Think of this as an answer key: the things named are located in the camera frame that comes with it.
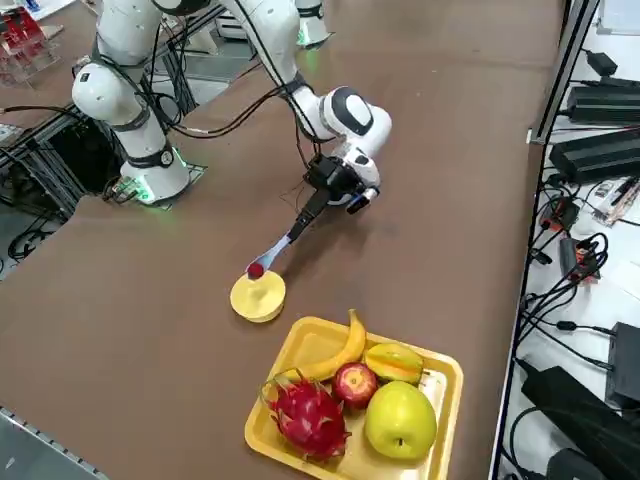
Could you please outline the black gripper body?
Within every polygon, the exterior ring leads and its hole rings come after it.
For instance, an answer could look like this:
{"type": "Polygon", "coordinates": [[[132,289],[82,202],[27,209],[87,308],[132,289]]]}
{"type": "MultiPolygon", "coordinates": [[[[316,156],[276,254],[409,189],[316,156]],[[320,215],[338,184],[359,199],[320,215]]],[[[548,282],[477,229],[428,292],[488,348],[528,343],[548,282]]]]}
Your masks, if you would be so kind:
{"type": "Polygon", "coordinates": [[[336,157],[315,156],[304,175],[305,181],[328,195],[329,204],[344,204],[359,192],[355,171],[336,157]]]}

